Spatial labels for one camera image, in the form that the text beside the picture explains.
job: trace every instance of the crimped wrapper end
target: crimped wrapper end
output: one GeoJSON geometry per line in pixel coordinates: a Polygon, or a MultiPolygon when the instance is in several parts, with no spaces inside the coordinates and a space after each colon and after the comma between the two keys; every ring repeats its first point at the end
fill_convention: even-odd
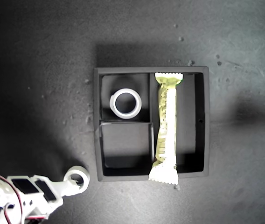
{"type": "Polygon", "coordinates": [[[178,173],[173,166],[166,167],[160,163],[158,165],[153,165],[149,174],[149,180],[177,185],[178,173]]]}

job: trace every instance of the debris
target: debris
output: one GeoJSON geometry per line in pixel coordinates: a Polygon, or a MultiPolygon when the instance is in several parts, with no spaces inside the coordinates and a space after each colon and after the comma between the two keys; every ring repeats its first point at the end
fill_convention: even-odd
{"type": "Polygon", "coordinates": [[[85,120],[86,124],[89,124],[91,120],[92,120],[92,115],[88,115],[85,120]]]}
{"type": "Polygon", "coordinates": [[[91,81],[89,79],[85,79],[85,84],[89,85],[91,83],[91,81]]]}
{"type": "Polygon", "coordinates": [[[189,60],[189,61],[188,61],[188,66],[193,66],[194,64],[195,64],[194,61],[192,61],[192,60],[189,60]]]}
{"type": "Polygon", "coordinates": [[[174,185],[174,189],[175,189],[175,190],[180,190],[180,186],[179,186],[179,184],[174,185]]]}

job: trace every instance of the black box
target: black box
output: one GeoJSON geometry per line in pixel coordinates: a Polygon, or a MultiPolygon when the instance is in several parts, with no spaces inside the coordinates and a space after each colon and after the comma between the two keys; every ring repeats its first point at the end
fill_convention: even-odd
{"type": "Polygon", "coordinates": [[[96,68],[94,141],[99,181],[148,180],[160,126],[156,72],[183,73],[177,89],[176,157],[179,178],[209,170],[209,72],[207,67],[96,68]],[[109,101],[117,90],[140,95],[142,109],[120,119],[109,101]]]}

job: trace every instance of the plastic ring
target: plastic ring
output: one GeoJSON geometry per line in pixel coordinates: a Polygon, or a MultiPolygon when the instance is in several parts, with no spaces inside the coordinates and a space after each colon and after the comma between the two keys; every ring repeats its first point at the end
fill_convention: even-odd
{"type": "Polygon", "coordinates": [[[89,185],[89,182],[90,182],[90,174],[89,174],[89,172],[84,167],[74,166],[74,167],[70,168],[66,172],[66,174],[64,176],[64,181],[70,180],[71,179],[71,175],[73,175],[73,174],[77,174],[77,175],[81,176],[82,179],[83,179],[82,186],[80,187],[79,191],[76,192],[75,194],[83,193],[87,189],[87,187],[89,185]]]}
{"type": "Polygon", "coordinates": [[[111,96],[111,98],[110,98],[110,108],[118,117],[120,117],[122,119],[131,119],[131,118],[134,118],[135,116],[137,116],[139,114],[139,112],[141,111],[142,100],[141,100],[140,95],[135,90],[132,90],[132,89],[120,89],[120,90],[118,90],[117,92],[115,92],[111,96]],[[122,113],[116,107],[117,98],[121,94],[124,94],[124,93],[131,94],[136,100],[136,105],[135,105],[134,109],[131,112],[129,112],[129,113],[122,113]]]}

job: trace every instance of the small hole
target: small hole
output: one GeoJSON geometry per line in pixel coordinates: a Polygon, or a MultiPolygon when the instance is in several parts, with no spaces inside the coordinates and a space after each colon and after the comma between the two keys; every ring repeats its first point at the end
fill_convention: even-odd
{"type": "Polygon", "coordinates": [[[129,113],[134,110],[136,99],[130,93],[122,93],[117,97],[115,104],[121,113],[129,113]]]}
{"type": "Polygon", "coordinates": [[[84,184],[84,180],[79,174],[72,174],[70,178],[77,182],[77,185],[82,186],[84,184]]]}

